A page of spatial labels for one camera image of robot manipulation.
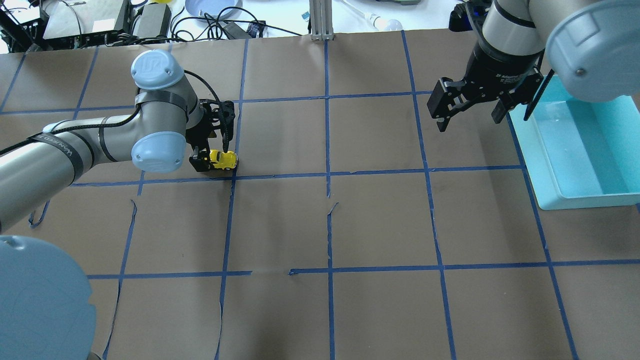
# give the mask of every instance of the teal plastic bin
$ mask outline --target teal plastic bin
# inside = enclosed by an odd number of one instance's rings
[[[525,109],[511,119],[541,209],[640,203],[640,113],[631,97],[582,102],[553,77],[528,121]]]

